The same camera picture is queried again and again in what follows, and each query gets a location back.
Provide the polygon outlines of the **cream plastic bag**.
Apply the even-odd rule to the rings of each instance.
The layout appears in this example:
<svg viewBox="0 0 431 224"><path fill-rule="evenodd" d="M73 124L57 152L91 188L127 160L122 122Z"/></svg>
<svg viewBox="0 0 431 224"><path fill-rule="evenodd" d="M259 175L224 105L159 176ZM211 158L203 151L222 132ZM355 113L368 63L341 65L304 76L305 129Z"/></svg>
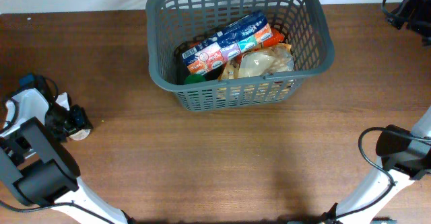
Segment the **cream plastic bag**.
<svg viewBox="0 0 431 224"><path fill-rule="evenodd" d="M271 50L250 52L242 57L238 78L292 71L294 60L289 53L275 54Z"/></svg>

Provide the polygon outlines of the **orange spaghetti packet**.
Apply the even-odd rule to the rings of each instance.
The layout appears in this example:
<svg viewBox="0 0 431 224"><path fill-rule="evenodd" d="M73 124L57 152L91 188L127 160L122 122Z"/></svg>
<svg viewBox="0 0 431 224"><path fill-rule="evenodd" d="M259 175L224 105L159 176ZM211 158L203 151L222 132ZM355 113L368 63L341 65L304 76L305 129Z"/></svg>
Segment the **orange spaghetti packet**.
<svg viewBox="0 0 431 224"><path fill-rule="evenodd" d="M214 34L202 42L196 42L190 46L192 52L201 51L227 51L239 50L240 52L248 51L256 47L273 46L281 42L284 35L269 25L256 29L254 26L248 29L227 29Z"/></svg>

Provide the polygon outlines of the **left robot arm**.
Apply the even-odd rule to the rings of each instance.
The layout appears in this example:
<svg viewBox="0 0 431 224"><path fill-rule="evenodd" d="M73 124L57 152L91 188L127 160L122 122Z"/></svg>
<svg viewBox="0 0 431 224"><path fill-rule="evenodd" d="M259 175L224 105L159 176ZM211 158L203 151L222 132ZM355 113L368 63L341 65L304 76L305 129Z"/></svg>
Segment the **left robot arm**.
<svg viewBox="0 0 431 224"><path fill-rule="evenodd" d="M52 79L30 73L3 101L1 182L23 208L17 213L52 209L78 223L134 223L125 211L103 201L81 178L80 168L64 147L93 129L84 108L59 93Z"/></svg>

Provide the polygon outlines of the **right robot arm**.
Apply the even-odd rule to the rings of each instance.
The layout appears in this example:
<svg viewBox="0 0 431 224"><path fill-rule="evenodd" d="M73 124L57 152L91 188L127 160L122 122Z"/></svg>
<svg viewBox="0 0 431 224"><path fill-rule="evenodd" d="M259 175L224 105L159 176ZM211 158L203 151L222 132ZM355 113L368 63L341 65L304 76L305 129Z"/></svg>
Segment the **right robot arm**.
<svg viewBox="0 0 431 224"><path fill-rule="evenodd" d="M380 133L374 161L363 148L371 132ZM358 149L372 168L347 198L325 213L323 223L372 223L396 194L430 173L430 110L410 131L393 124L367 128L358 138Z"/></svg>

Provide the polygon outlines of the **grey plastic basket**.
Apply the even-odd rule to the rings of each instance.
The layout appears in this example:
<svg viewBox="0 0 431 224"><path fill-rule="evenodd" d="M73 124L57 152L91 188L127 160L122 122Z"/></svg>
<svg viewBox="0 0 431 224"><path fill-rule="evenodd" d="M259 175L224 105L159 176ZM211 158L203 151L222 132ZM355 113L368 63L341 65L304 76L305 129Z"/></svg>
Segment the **grey plastic basket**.
<svg viewBox="0 0 431 224"><path fill-rule="evenodd" d="M326 71L334 46L319 0L147 0L147 49L153 82L191 111L280 102ZM283 36L286 69L254 77L223 75Z"/></svg>

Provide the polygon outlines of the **blue tissue pack box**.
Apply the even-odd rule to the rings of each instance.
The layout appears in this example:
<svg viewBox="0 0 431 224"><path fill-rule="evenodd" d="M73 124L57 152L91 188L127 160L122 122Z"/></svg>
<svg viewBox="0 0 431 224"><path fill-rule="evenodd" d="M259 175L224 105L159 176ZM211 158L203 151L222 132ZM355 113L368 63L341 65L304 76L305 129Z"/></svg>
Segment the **blue tissue pack box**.
<svg viewBox="0 0 431 224"><path fill-rule="evenodd" d="M205 75L273 36L262 11L256 11L226 26L181 54L191 74Z"/></svg>

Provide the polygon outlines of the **green lid jar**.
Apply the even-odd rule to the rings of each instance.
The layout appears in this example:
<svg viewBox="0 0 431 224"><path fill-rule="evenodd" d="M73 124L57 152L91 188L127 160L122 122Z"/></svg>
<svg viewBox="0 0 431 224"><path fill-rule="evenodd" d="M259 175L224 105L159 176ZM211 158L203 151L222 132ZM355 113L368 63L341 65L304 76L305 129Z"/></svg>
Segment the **green lid jar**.
<svg viewBox="0 0 431 224"><path fill-rule="evenodd" d="M199 75L199 74L192 74L192 75L189 75L185 78L184 84L189 85L189 84L194 84L194 83L202 83L205 81L206 81L206 78L204 76Z"/></svg>
<svg viewBox="0 0 431 224"><path fill-rule="evenodd" d="M87 138L90 135L91 131L91 129L81 129L76 133L69 135L69 138L74 141L81 141Z"/></svg>

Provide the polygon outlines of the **yellow Nescafe bag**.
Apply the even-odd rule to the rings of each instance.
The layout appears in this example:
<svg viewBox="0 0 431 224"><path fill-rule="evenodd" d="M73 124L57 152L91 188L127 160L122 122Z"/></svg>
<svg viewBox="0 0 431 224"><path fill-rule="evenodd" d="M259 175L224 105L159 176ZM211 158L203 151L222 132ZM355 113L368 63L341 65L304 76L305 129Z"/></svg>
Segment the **yellow Nescafe bag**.
<svg viewBox="0 0 431 224"><path fill-rule="evenodd" d="M281 53L291 53L292 46L286 43L277 43L274 46L266 47L266 48L258 48L253 49L250 52L256 52L261 50L271 50L275 54ZM246 52L235 59L231 59L226 63L222 74L218 77L220 81L225 80L233 80L233 79L241 79L238 78L238 70L241 64L242 57L250 52ZM243 104L247 102L262 102L263 100L269 100L275 97L277 89L281 86L280 82L275 82L273 84L274 89L268 89L268 83L260 83L258 85L246 85L244 87L237 86L233 87L230 90L230 99L231 100L240 100Z"/></svg>

